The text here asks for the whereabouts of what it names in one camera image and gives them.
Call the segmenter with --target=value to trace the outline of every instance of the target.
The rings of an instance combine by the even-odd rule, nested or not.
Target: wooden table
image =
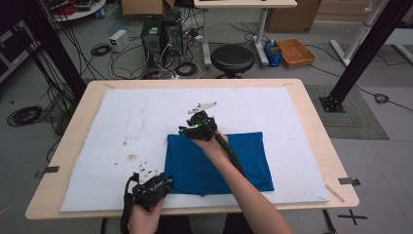
[[[105,92],[109,89],[174,89],[218,87],[286,87],[307,141],[313,151],[319,171],[330,195],[324,204],[277,205],[280,210],[328,209],[355,207],[358,197],[350,185],[341,185],[338,178],[348,177],[324,126],[304,88],[298,79],[225,79],[225,80],[162,80],[162,81],[93,81],[89,84],[75,114],[58,146],[49,167],[59,166],[57,173],[44,174],[42,181],[26,211],[29,219],[68,217],[120,216],[117,212],[61,213],[73,167],[85,138],[99,110]],[[163,210],[164,215],[214,214],[238,212],[239,208],[202,208]]]
[[[291,8],[296,7],[295,0],[225,0],[225,1],[200,1],[194,0],[197,8],[205,9],[204,11],[204,40],[203,53],[204,63],[207,66],[211,65],[210,52],[208,44],[208,29],[207,24],[211,22],[259,22],[257,35],[253,37],[253,45],[258,53],[261,61],[261,66],[268,65],[267,57],[261,44],[261,38],[264,31],[265,21],[269,8]]]

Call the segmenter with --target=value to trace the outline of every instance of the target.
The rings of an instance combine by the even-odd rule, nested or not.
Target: round stool seat
[[[254,65],[254,54],[240,46],[222,46],[212,52],[210,61],[218,70],[234,76],[244,73]]]

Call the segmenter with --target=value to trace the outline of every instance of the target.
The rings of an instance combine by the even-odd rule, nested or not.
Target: folded blue shirt
[[[249,182],[259,191],[274,191],[262,133],[228,135],[228,142],[237,154]],[[165,174],[172,176],[174,182],[170,193],[201,196],[231,193],[204,151],[185,136],[168,135]]]

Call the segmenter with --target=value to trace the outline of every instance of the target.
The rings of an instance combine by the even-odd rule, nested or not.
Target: computer tower
[[[168,38],[162,15],[149,15],[140,33],[148,67],[165,66],[168,57]]]
[[[181,12],[168,12],[164,24],[169,40],[169,55],[180,57],[183,53]]]

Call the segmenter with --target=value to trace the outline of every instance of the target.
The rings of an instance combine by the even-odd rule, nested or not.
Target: orange basket
[[[287,39],[276,42],[282,49],[282,57],[288,68],[308,65],[316,60],[316,56],[298,39]]]

